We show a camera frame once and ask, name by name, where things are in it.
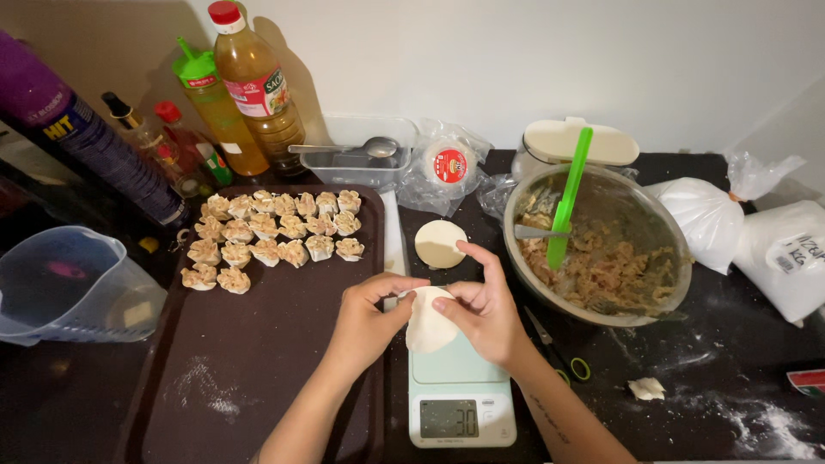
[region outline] plastic measuring jug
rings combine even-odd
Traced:
[[[4,342],[134,342],[154,332],[164,300],[119,240],[85,227],[45,230],[0,258]]]

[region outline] hand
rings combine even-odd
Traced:
[[[384,272],[347,288],[322,365],[345,382],[354,382],[381,356],[393,336],[409,321],[415,292],[409,292],[386,314],[379,311],[375,303],[384,296],[427,285],[430,285],[427,279]]]
[[[432,307],[459,326],[484,359],[510,371],[515,353],[532,342],[521,325],[498,256],[463,240],[455,243],[484,265],[484,283],[457,282],[447,287],[456,298],[436,298]]]

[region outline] green bottle cap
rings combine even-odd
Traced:
[[[184,55],[172,63],[172,71],[181,80],[183,87],[209,87],[220,82],[212,52],[193,51],[183,37],[178,37],[177,43],[183,49]]]

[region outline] brown tray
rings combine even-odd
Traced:
[[[217,286],[193,291],[177,265],[158,329],[127,414],[115,461],[129,464],[247,462],[312,374],[327,347],[348,286],[384,271],[384,203],[356,185],[229,187],[318,194],[355,190],[363,202],[363,259],[333,255],[300,269],[252,259],[244,295]],[[196,238],[190,234],[189,243]],[[222,262],[219,268],[227,267]],[[359,378],[332,429],[325,462],[378,462],[384,446],[384,369],[379,359]]]

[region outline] forearm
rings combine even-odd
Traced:
[[[351,382],[326,358],[295,397],[252,464],[316,464]]]
[[[506,368],[521,388],[553,462],[636,462],[529,340],[514,359]]]

